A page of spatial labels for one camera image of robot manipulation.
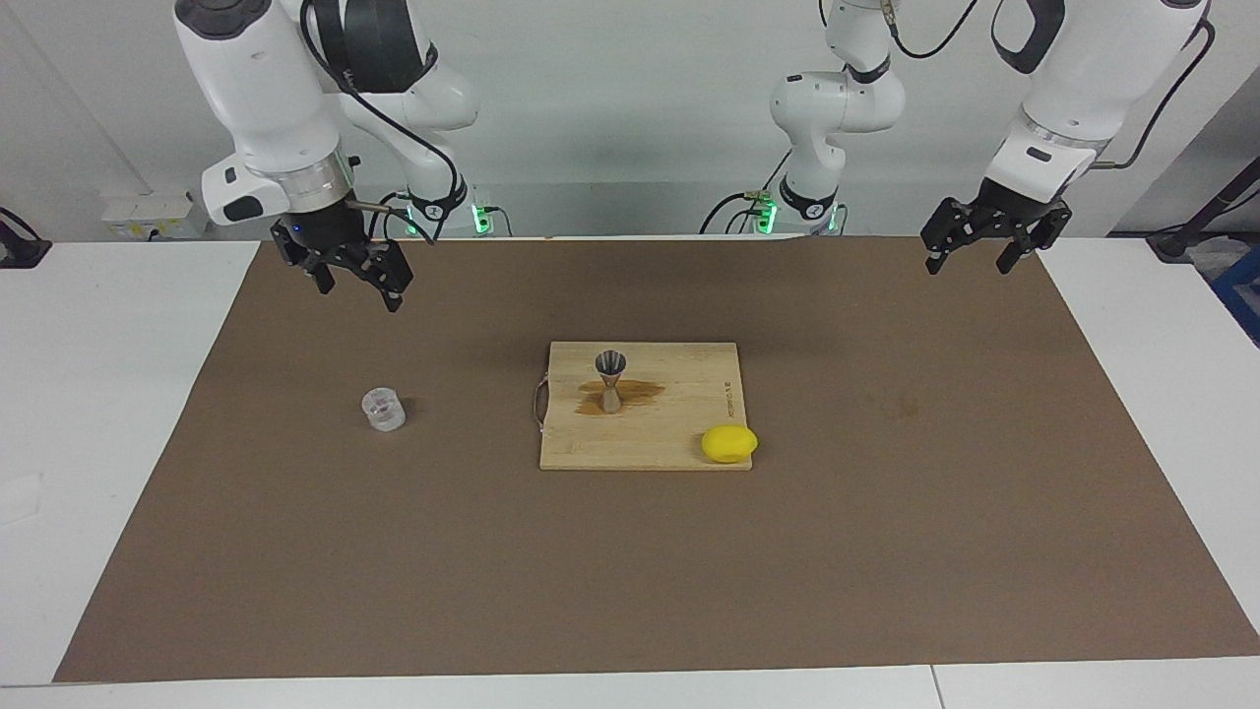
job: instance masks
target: wall socket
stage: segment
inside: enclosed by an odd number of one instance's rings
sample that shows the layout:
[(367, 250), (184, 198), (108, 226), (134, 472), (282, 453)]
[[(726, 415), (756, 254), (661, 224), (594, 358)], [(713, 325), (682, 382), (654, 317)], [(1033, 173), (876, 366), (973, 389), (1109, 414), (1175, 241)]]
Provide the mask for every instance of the wall socket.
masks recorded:
[(202, 238), (210, 223), (189, 194), (110, 198), (101, 220), (125, 241)]

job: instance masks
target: white wall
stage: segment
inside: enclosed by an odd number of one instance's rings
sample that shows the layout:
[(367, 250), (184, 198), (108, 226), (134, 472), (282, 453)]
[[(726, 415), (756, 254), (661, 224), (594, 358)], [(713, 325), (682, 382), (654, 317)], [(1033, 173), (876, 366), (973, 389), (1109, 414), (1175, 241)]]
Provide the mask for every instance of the white wall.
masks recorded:
[[(170, 5), (0, 0), (0, 24), (10, 25), (0, 34), (0, 201), (49, 235), (105, 238), (96, 223), (100, 193), (140, 184), (195, 190), (200, 170), (231, 150), (184, 63)], [(926, 47), (965, 3), (903, 5), (906, 42)], [(910, 106), (892, 131), (848, 140), (842, 198), (854, 209), (850, 232), (914, 233), (941, 196), (974, 194), (1027, 88), (989, 44), (995, 5), (982, 0), (976, 18), (936, 59), (895, 59)], [(1217, 0), (1218, 47), (1168, 111), (1142, 162), (1124, 174), (1090, 175), (1070, 193), (1076, 233), (1102, 234), (1119, 222), (1260, 64), (1260, 43), (1251, 40), (1260, 14), (1251, 5)], [(810, 0), (423, 6), (444, 59), (485, 96), (478, 125), (455, 135), (457, 159), (483, 185), (483, 200), (513, 210), (520, 232), (696, 229), (719, 196), (760, 186), (786, 149), (769, 116), (775, 81), (837, 68)], [(14, 42), (21, 31), (34, 49)], [(30, 68), (32, 54), (47, 57), (48, 65)], [(1140, 118), (1155, 98), (1139, 106)], [(1116, 150), (1131, 145), (1139, 122)], [(367, 160), (364, 193), (401, 181), (370, 139), (349, 131), (346, 146)]]
[[(1260, 72), (1242, 84), (1120, 222), (1125, 230), (1182, 223), (1260, 155)], [(1252, 189), (1260, 188), (1257, 183)], [(1260, 230), (1260, 199), (1220, 217), (1210, 230)]]

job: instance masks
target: green indicator light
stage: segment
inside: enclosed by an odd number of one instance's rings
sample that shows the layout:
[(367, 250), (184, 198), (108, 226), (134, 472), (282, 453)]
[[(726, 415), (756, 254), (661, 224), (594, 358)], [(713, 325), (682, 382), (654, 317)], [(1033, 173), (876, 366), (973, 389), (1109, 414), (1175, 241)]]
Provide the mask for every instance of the green indicator light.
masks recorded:
[(765, 208), (761, 209), (761, 217), (757, 218), (757, 230), (761, 233), (770, 233), (775, 230), (775, 218), (777, 217), (779, 204), (767, 200)]
[(478, 235), (490, 233), (490, 217), (476, 204), (472, 204), (472, 223), (476, 224)]

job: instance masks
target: electrical outlet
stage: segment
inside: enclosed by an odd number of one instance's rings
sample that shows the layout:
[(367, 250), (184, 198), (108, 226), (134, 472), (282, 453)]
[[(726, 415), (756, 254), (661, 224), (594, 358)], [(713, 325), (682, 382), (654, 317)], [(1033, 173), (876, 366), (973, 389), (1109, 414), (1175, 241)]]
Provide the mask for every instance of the electrical outlet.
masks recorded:
[(188, 194), (120, 196), (110, 199), (101, 220), (125, 241), (202, 238), (209, 217)]
[(494, 235), (494, 217), (476, 204), (472, 204), (472, 223), (478, 235)]

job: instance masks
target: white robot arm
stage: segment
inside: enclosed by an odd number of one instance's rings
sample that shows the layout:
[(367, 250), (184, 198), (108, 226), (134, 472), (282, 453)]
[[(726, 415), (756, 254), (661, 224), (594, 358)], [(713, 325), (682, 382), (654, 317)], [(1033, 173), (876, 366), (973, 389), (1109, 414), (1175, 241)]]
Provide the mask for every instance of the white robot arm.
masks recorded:
[(1206, 0), (1024, 0), (1033, 29), (1002, 58), (1032, 77), (1032, 91), (971, 203), (945, 199), (921, 233), (927, 268), (984, 237), (1012, 238), (998, 258), (1009, 272), (1048, 248), (1071, 218), (1063, 191), (1089, 171), (1133, 105), (1203, 28)]
[(834, 208), (845, 162), (839, 136), (887, 130), (906, 106), (906, 89), (891, 71), (892, 38), (879, 0), (835, 0), (827, 43), (844, 69), (789, 76), (770, 105), (793, 145), (779, 183), (785, 207), (779, 213), (810, 232)]
[(416, 0), (178, 0), (175, 20), (193, 73), (236, 144), (203, 175), (214, 220), (281, 214), (272, 227), (281, 253), (321, 292), (334, 285), (329, 266), (339, 266), (397, 310), (411, 268), (397, 244), (364, 233), (359, 209), (386, 208), (353, 191), (319, 72), (335, 79), (350, 121), (397, 152), (415, 207), (399, 215), (435, 239), (456, 225), (467, 185), (437, 131), (471, 125), (479, 102), (438, 62)]

